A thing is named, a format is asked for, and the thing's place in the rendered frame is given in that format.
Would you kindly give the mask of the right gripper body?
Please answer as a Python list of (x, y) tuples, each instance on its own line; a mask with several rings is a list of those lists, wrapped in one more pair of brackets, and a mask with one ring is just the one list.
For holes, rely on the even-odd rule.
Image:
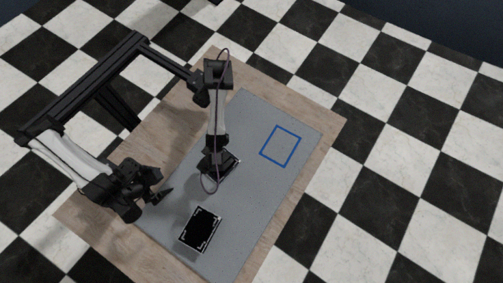
[[(146, 190), (142, 196), (142, 199), (146, 204), (151, 202), (153, 206), (156, 206), (159, 202), (159, 198), (158, 196), (154, 197), (154, 193), (152, 192), (150, 187), (157, 181), (157, 178), (150, 168), (144, 168), (141, 172), (143, 175), (145, 175), (144, 177), (146, 179)], [(125, 185), (125, 187), (131, 190), (129, 192), (130, 198), (132, 198), (133, 200), (139, 198), (145, 188), (144, 178), (140, 174), (140, 172), (137, 171), (133, 182)]]

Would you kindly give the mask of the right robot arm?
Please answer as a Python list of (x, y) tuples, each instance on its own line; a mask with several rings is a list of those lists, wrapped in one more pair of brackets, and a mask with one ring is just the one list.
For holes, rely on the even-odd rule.
[(103, 187), (121, 204), (131, 204), (134, 202), (129, 195), (131, 190), (125, 185), (139, 171), (140, 165), (127, 157), (113, 170), (78, 147), (64, 132), (65, 130), (66, 128), (55, 118), (46, 114), (23, 130), (35, 137), (34, 139), (26, 133), (19, 132), (14, 142), (21, 148), (35, 149), (46, 155), (70, 175), (89, 200), (100, 206), (108, 206), (125, 224), (137, 221), (143, 211), (136, 202), (130, 206), (122, 206), (91, 182)]

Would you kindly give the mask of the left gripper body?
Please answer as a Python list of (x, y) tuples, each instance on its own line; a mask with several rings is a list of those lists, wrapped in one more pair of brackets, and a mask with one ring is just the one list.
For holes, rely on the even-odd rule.
[[(203, 172), (204, 174), (206, 174), (208, 172), (208, 170), (209, 170), (209, 168), (208, 168), (208, 155), (210, 154), (210, 152), (209, 152), (208, 147), (205, 146), (204, 149), (205, 149), (204, 153), (206, 154), (206, 156), (204, 156), (200, 160), (200, 162), (197, 164), (197, 166), (202, 170), (202, 172), (204, 170), (206, 170), (206, 172)], [(223, 154), (222, 155), (223, 155), (223, 163), (224, 163), (224, 165), (223, 165), (223, 171), (225, 171), (228, 168), (228, 166), (231, 164), (231, 162), (227, 161), (230, 158), (230, 154), (228, 154), (223, 149)]]

